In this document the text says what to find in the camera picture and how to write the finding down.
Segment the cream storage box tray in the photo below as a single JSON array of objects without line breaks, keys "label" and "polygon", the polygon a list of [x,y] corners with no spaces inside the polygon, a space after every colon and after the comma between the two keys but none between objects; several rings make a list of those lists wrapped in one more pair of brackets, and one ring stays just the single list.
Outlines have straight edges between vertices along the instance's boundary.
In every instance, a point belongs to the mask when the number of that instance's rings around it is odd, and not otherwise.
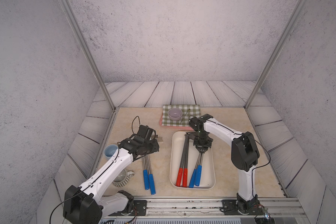
[{"label": "cream storage box tray", "polygon": [[[186,133],[184,131],[178,131],[174,133],[172,137],[172,151],[171,151],[170,177],[169,177],[172,185],[176,185],[176,180],[183,153],[185,134]],[[198,156],[199,156],[198,150],[193,145],[193,140],[190,140],[189,155],[188,155],[188,177],[187,177],[188,182],[190,182],[191,177],[193,175],[193,171],[197,163]],[[203,156],[200,185],[194,186],[193,189],[209,190],[214,187],[215,183],[216,183],[216,177],[214,171],[213,153],[211,149],[208,149]]]}]

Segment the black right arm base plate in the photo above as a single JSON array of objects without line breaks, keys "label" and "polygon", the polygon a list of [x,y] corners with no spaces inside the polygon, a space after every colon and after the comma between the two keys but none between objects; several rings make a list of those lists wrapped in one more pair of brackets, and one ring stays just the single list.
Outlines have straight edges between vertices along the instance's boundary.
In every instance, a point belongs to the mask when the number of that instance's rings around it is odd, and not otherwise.
[{"label": "black right arm base plate", "polygon": [[219,210],[224,213],[224,215],[264,216],[266,213],[265,208],[263,208],[263,206],[258,203],[253,203],[253,205],[248,207],[248,210],[243,211],[239,208],[237,200],[222,200],[222,206],[219,208]]}]

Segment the grey hoe red handle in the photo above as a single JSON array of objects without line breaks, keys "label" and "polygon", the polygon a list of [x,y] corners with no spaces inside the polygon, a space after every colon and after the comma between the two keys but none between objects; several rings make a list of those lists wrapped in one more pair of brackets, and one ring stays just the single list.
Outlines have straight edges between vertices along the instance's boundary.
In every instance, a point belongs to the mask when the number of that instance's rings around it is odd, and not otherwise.
[{"label": "grey hoe red handle", "polygon": [[182,183],[183,183],[184,157],[185,157],[185,150],[183,149],[182,156],[181,156],[181,161],[180,161],[180,166],[179,166],[179,170],[178,170],[178,174],[177,174],[176,184],[175,184],[177,187],[182,187]]},{"label": "grey hoe red handle", "polygon": [[185,150],[184,164],[183,164],[183,183],[182,187],[186,188],[188,183],[188,157],[189,157],[189,140],[194,136],[191,134],[185,135],[185,142],[183,149]]}]

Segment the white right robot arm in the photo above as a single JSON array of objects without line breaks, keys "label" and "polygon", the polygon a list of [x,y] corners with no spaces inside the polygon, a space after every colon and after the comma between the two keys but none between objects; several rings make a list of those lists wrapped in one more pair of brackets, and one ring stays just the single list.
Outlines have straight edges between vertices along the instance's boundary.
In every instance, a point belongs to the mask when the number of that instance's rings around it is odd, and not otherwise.
[{"label": "white right robot arm", "polygon": [[255,189],[255,169],[260,157],[254,136],[250,132],[238,132],[217,121],[209,114],[192,117],[189,126],[194,132],[193,145],[200,154],[211,148],[212,133],[231,148],[231,161],[238,169],[239,190],[237,193],[237,210],[248,215],[259,204]]}]

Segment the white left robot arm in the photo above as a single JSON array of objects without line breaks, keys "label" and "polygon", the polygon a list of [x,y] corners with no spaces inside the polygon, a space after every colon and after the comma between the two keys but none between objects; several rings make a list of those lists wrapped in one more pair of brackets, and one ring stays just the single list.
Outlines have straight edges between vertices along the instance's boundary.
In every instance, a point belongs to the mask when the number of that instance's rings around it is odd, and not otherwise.
[{"label": "white left robot arm", "polygon": [[110,159],[79,187],[70,186],[64,194],[63,217],[72,224],[97,224],[114,213],[130,214],[134,197],[124,190],[103,199],[118,175],[138,158],[159,151],[156,139],[135,141],[127,138],[115,145]]}]

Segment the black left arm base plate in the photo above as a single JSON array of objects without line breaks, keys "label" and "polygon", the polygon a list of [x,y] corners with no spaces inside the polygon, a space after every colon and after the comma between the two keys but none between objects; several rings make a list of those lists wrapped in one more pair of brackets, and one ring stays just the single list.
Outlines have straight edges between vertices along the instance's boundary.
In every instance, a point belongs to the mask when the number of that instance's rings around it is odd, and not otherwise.
[{"label": "black left arm base plate", "polygon": [[147,200],[134,200],[132,210],[127,212],[117,212],[109,215],[110,217],[133,217],[136,216],[146,216],[147,213]]}]

